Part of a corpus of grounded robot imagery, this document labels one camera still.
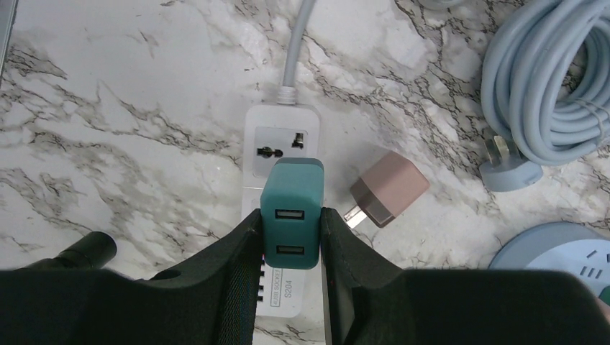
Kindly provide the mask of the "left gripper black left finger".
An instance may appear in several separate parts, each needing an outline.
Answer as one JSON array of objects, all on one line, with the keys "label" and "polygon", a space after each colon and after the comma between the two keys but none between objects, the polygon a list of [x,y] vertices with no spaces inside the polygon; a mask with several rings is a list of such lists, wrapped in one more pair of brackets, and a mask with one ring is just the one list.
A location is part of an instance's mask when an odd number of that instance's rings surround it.
[{"label": "left gripper black left finger", "polygon": [[97,270],[1,272],[3,344],[251,344],[259,211],[148,280]]}]

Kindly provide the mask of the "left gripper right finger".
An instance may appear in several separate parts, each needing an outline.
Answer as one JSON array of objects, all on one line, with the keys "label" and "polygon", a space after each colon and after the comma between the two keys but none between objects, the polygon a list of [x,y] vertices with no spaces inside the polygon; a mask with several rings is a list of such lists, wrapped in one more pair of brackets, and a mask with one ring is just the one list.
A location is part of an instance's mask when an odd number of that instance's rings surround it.
[{"label": "left gripper right finger", "polygon": [[563,272],[404,270],[320,218],[328,344],[607,344],[590,290]]}]

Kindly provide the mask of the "brown plug adapter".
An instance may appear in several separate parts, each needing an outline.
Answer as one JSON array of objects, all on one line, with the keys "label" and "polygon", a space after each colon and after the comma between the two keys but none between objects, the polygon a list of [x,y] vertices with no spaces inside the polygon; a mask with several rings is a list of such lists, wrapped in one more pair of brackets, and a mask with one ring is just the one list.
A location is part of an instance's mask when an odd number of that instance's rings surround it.
[{"label": "brown plug adapter", "polygon": [[416,165],[396,152],[388,152],[350,187],[355,206],[345,215],[350,228],[364,219],[383,228],[400,216],[430,187]]}]

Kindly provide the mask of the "teal plug adapter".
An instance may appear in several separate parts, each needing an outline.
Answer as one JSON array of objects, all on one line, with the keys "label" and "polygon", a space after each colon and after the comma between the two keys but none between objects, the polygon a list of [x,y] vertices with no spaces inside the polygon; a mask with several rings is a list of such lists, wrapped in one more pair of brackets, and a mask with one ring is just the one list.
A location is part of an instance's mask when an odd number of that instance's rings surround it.
[{"label": "teal plug adapter", "polygon": [[315,158],[281,158],[260,197],[265,263],[310,270],[319,261],[324,166]]}]

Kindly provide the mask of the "round blue power strip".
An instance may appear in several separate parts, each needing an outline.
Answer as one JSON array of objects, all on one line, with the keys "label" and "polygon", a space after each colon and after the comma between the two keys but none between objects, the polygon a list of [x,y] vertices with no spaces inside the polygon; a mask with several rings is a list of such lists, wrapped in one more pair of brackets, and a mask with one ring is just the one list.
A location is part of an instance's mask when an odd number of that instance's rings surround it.
[{"label": "round blue power strip", "polygon": [[609,238],[571,222],[541,224],[510,240],[489,267],[567,272],[598,297],[609,285]]}]

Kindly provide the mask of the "green plug adapter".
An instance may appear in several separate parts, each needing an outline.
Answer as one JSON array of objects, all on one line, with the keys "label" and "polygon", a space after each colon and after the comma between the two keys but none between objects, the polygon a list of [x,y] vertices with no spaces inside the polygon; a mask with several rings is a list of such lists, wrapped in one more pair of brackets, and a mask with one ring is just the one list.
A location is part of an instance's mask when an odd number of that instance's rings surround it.
[{"label": "green plug adapter", "polygon": [[604,287],[598,295],[598,299],[603,303],[604,306],[610,306],[610,286]]}]

